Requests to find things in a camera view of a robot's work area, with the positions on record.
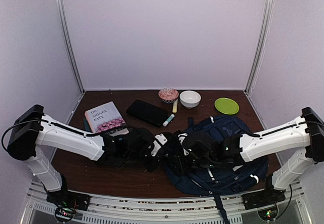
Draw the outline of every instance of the wooden tabletop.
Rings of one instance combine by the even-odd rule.
[[[84,113],[96,106],[113,101],[127,125],[144,127],[153,134],[160,132],[175,132],[188,127],[188,117],[193,117],[195,122],[214,115],[220,115],[214,101],[220,97],[234,99],[240,107],[237,116],[242,119],[252,131],[263,130],[258,117],[250,105],[245,94],[241,91],[198,91],[201,95],[200,104],[193,109],[187,109],[180,103],[175,118],[167,127],[158,128],[126,114],[126,109],[136,99],[141,99],[172,113],[172,104],[161,102],[158,91],[100,91],[86,92],[77,108],[70,125],[85,129]],[[276,155],[270,157],[269,173],[280,168]],[[92,194],[106,194],[124,197],[154,197],[172,198],[187,197],[178,191],[169,181],[167,175],[160,167],[153,173],[145,171],[144,166],[125,166],[116,169],[112,166],[100,166],[86,157],[74,153],[57,150],[52,162],[55,169],[67,178],[69,189],[88,192]]]

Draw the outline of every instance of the pink bowl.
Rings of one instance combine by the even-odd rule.
[[[164,103],[171,104],[173,103],[179,96],[179,92],[174,88],[163,88],[158,92],[158,96]]]

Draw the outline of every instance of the black case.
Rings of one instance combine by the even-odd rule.
[[[161,127],[168,118],[167,110],[139,99],[130,105],[126,113],[157,127]]]

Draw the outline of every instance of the navy blue backpack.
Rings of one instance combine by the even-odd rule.
[[[235,116],[218,115],[211,116],[196,125],[193,124],[192,119],[189,119],[189,128],[184,132],[194,131],[208,133],[209,136],[220,143],[233,135],[250,131],[250,128]],[[268,157],[261,157],[245,163],[237,169],[193,169],[186,175],[175,174],[167,165],[165,170],[171,183],[183,193],[214,196],[225,223],[229,223],[219,195],[247,191],[260,180],[264,181],[268,172]]]

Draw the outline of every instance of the book cover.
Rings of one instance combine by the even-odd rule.
[[[85,112],[85,116],[92,132],[102,132],[118,126],[126,125],[113,102],[90,109]],[[111,135],[124,135],[128,132],[127,129],[115,130],[111,132]]]

